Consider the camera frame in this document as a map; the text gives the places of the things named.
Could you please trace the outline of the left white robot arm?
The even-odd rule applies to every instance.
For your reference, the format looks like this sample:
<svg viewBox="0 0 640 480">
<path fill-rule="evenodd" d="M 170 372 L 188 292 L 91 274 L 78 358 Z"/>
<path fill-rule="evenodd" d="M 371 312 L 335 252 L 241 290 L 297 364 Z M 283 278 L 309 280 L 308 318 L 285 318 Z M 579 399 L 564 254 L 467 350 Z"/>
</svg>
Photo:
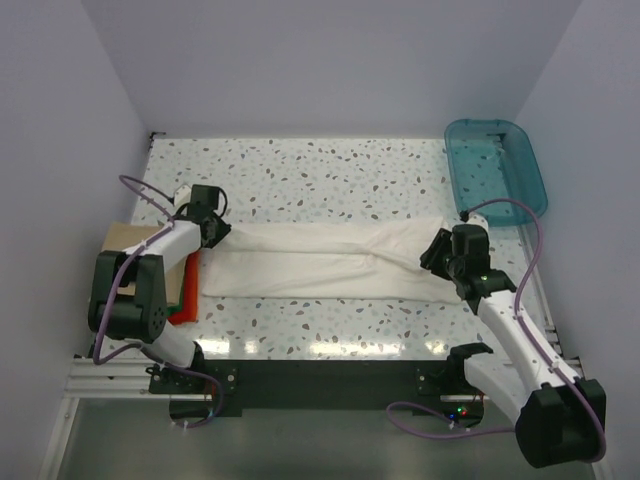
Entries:
<svg viewBox="0 0 640 480">
<path fill-rule="evenodd" d="M 230 232 L 224 220 L 226 192 L 195 184 L 157 232 L 97 258 L 88 309 L 95 334 L 92 360 L 103 365 L 128 350 L 172 367 L 173 382 L 185 392 L 200 390 L 207 368 L 197 342 L 170 324 L 165 274 L 189 255 L 216 247 Z"/>
</svg>

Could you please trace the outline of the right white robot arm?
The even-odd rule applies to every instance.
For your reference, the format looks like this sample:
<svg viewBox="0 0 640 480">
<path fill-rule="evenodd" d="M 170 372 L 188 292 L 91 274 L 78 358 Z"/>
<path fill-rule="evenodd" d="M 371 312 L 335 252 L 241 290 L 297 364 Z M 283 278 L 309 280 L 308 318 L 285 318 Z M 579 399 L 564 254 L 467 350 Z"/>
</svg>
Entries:
<svg viewBox="0 0 640 480">
<path fill-rule="evenodd" d="M 470 223 L 442 228 L 420 265 L 450 281 L 461 300 L 494 334 L 510 363 L 485 345 L 453 353 L 448 386 L 487 394 L 510 419 L 521 453 L 535 468 L 571 461 L 598 462 L 606 452 L 606 393 L 551 346 L 519 305 L 515 284 L 492 268 L 487 231 Z"/>
</svg>

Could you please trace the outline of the white t shirt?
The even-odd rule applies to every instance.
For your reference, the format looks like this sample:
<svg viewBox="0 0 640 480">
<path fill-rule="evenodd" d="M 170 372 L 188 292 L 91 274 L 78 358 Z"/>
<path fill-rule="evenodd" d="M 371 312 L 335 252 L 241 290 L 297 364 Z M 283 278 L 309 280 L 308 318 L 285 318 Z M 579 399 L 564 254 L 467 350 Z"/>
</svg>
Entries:
<svg viewBox="0 0 640 480">
<path fill-rule="evenodd" d="M 243 223 L 202 255 L 207 297 L 409 300 L 456 304 L 452 283 L 420 266 L 446 223 Z"/>
</svg>

